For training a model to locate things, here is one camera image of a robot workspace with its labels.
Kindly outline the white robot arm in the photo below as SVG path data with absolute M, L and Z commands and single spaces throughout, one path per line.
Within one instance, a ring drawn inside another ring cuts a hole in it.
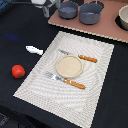
M 31 0 L 32 4 L 43 10 L 43 14 L 46 18 L 50 16 L 50 8 L 55 5 L 57 8 L 60 7 L 61 0 Z

